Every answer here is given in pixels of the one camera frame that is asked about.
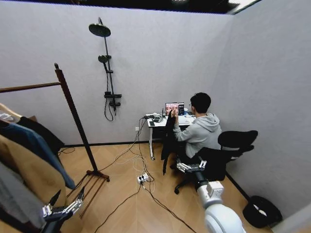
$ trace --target wooden clothing rack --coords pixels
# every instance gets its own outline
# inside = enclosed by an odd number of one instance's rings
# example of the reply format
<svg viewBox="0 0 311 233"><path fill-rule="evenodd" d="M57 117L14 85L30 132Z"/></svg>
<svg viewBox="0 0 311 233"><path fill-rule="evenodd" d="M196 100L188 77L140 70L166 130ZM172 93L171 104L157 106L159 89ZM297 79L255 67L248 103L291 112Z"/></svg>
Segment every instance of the wooden clothing rack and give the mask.
<svg viewBox="0 0 311 233"><path fill-rule="evenodd" d="M90 203L93 201L94 197L96 196L96 194L98 193L99 189L102 187L103 183L105 181L109 182L110 179L109 179L109 176L107 175L104 175L102 174L98 168L97 168L97 165L95 163L95 160L94 160L94 156L92 154L92 151L91 151L91 148L89 146L89 143L87 141L87 138L86 138L86 134L84 132L84 129L82 127L82 124L81 124L81 121L80 121L80 118L79 118L79 115L78 115L78 112L77 112L77 109L74 105L74 102L73 102L73 99L72 99L72 96L71 96L71 93L69 91L69 88L68 88L68 85L67 85L67 82L66 82L66 79L64 77L64 74L63 74L63 71L61 69L59 69L59 66L57 63L54 64L55 66L55 73L57 75L57 78L58 78L58 82L55 82L55 83L43 83L43 84L35 84L35 85L28 85L28 86L16 86L16 87L7 87L7 88L0 88L0 93L6 93L6 92L14 92L14 91L22 91L22 90L30 90L30 89L36 89L36 88L43 88L43 87L49 87L49 86L57 86L57 85L60 85L62 87L62 90L63 90L63 93L65 95L65 98L66 98L66 101L67 101L67 104L69 106L69 109L71 111L71 114L73 116L73 119L74 119L74 122L76 123L76 126L78 128L78 131L79 131L79 134L81 136L81 139L83 141L83 144L86 148L86 152L87 152L87 155L88 155L88 158L92 164L92 167L93 167L93 170L90 171L86 171L86 175L78 182L78 185L76 188L78 188L78 186L80 186L84 180L84 178L86 176L91 176L90 179L87 181L87 183L85 184L85 186L90 182L90 180L96 176L97 179L95 179L95 182L92 184L91 188L88 190L87 194L89 194L89 192L91 191L91 189L95 186L95 183L97 181L100 180L100 178L102 178L102 183L99 185L98 189L95 191L95 194L93 195L93 197L90 199L89 203L87 204L86 208L84 209L84 211L82 212L82 214L80 215L80 217L82 217L86 211L86 209L89 207ZM73 193L75 189L73 189L68 195L67 197Z"/></svg>

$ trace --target wooden floor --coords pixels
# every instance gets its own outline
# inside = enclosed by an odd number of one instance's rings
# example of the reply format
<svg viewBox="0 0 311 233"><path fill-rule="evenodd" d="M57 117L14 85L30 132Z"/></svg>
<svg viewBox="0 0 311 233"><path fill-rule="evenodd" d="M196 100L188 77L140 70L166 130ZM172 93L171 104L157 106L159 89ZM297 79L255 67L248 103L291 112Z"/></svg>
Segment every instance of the wooden floor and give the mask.
<svg viewBox="0 0 311 233"><path fill-rule="evenodd" d="M174 211L177 216L188 223L197 233L206 233L204 227L204 210L201 207L198 195L193 185L187 185L180 189L180 194L174 193L174 187L183 179L181 172L170 170L168 163L167 173L163 176L163 161L160 160L162 145L154 143L155 160L150 159L148 144L141 144L141 151L148 163L148 170L155 178L155 191L153 195ZM98 168L103 168L114 161L128 145L94 146L94 154ZM84 233L94 233L107 216L128 196L139 189L137 176L141 174L142 162L129 160L135 155L126 153L115 164L108 167L103 173L110 176L110 182L105 182L99 193L83 217ZM91 169L84 148L76 148L76 151L60 156L69 175L77 182L87 169ZM246 199L227 178L222 182L225 187L222 195L224 205L232 208L241 218L244 228L248 233L267 233L270 229L256 229L244 219L242 210L246 205ZM158 206L150 194L140 189L139 193L125 202L97 231L98 233L190 233L183 223L175 219L169 212Z"/></svg>

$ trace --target gray hoodie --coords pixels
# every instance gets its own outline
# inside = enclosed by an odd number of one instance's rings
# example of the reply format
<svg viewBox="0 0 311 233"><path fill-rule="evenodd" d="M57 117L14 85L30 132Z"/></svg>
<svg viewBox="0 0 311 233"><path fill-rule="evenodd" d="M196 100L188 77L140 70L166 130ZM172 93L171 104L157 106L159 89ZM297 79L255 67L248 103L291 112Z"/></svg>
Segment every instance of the gray hoodie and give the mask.
<svg viewBox="0 0 311 233"><path fill-rule="evenodd" d="M183 132L180 130L179 125L175 124L173 131L179 142L187 142L186 155L189 158L192 158L203 147L220 149L217 140L222 129L215 114L208 113L206 116L198 117Z"/></svg>

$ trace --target black hair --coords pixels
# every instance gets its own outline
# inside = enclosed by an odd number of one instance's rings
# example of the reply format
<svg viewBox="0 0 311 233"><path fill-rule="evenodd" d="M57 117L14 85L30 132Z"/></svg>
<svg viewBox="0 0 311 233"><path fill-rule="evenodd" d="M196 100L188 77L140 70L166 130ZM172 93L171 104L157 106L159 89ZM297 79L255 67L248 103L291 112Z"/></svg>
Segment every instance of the black hair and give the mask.
<svg viewBox="0 0 311 233"><path fill-rule="evenodd" d="M209 95L203 92L196 93L191 97L190 101L198 113L206 113L211 103Z"/></svg>

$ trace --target dark pants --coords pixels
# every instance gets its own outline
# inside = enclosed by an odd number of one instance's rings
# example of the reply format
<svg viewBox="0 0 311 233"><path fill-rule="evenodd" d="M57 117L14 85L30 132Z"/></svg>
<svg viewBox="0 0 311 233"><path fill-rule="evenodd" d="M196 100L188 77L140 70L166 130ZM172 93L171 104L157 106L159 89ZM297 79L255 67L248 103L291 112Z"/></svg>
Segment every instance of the dark pants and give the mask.
<svg viewBox="0 0 311 233"><path fill-rule="evenodd" d="M176 153L178 154L178 157L181 160L181 162L184 164L196 164L198 162L196 156L189 158L186 155L186 143L185 142L178 142Z"/></svg>

